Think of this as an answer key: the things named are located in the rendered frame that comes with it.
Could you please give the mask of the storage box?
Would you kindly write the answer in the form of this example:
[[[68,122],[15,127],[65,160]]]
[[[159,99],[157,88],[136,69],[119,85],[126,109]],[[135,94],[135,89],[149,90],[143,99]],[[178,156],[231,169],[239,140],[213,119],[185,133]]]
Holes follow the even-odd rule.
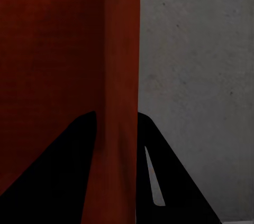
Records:
[[[0,0],[0,196],[79,116],[80,224],[136,224],[141,0]]]

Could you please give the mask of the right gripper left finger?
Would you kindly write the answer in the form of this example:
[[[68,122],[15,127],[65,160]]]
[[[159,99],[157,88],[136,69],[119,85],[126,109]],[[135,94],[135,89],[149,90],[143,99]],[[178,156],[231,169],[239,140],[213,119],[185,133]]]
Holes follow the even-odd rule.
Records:
[[[0,224],[80,224],[96,133],[77,117],[0,196]]]

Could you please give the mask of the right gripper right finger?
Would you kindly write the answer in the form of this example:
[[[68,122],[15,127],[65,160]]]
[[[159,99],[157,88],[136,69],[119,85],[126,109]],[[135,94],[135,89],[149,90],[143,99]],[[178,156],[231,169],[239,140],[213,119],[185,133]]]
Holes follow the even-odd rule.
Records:
[[[145,147],[165,206],[153,202]],[[153,120],[138,112],[136,224],[222,224]]]

